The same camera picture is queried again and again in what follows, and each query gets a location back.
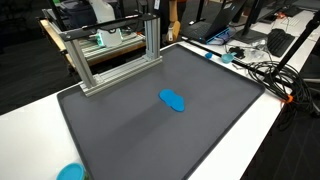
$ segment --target table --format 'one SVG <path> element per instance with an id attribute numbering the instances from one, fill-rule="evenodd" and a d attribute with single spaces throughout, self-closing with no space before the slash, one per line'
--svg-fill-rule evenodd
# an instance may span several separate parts
<path id="1" fill-rule="evenodd" d="M 43 30 L 49 35 L 50 39 L 52 39 L 52 41 L 56 44 L 56 46 L 58 47 L 59 51 L 64 51 L 66 50 L 66 47 L 62 41 L 62 39 L 60 38 L 60 36 L 58 35 L 58 33 L 49 25 L 49 21 L 44 19 L 44 20 L 40 20 L 39 22 L 40 26 L 43 27 Z M 114 53 L 110 53 L 108 54 L 108 56 L 103 56 L 101 58 L 98 58 L 94 61 L 88 61 L 89 66 L 110 60 L 112 58 L 115 58 L 117 56 L 126 54 L 128 52 L 132 52 L 135 51 L 137 49 L 140 49 L 142 47 L 145 47 L 145 43 L 141 41 L 141 43 L 135 45 L 135 46 L 130 46 L 126 49 L 123 49 L 121 51 L 116 51 Z M 73 63 L 72 58 L 70 57 L 69 54 L 65 54 L 65 59 L 69 62 L 69 64 L 71 65 L 72 68 L 76 69 L 76 66 Z"/>
<path id="2" fill-rule="evenodd" d="M 295 18 L 299 18 L 300 23 L 289 28 L 288 32 L 298 35 L 312 16 L 312 13 L 306 11 L 299 14 Z M 274 27 L 285 28 L 281 21 L 277 20 Z M 258 23 L 254 29 L 268 33 L 271 26 Z M 320 29 L 315 32 L 317 34 L 313 34 L 289 62 L 297 70 L 302 68 L 319 38 Z M 201 55 L 206 53 L 185 42 L 180 44 Z M 206 47 L 219 53 L 224 52 L 223 47 Z M 236 70 L 231 64 L 222 64 L 218 57 L 212 60 L 246 75 L 244 70 Z M 65 165 L 81 162 L 56 94 L 0 116 L 0 179 L 54 180 Z M 265 92 L 223 137 L 190 179 L 240 179 L 280 110 L 280 101 Z"/>

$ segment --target black tray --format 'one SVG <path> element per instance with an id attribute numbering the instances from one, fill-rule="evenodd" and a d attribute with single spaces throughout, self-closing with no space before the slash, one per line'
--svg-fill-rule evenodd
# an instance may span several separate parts
<path id="1" fill-rule="evenodd" d="M 175 45 L 163 63 L 94 96 L 58 94 L 81 159 L 94 180 L 186 179 L 264 92 L 264 87 Z M 158 97 L 185 99 L 175 112 Z"/>

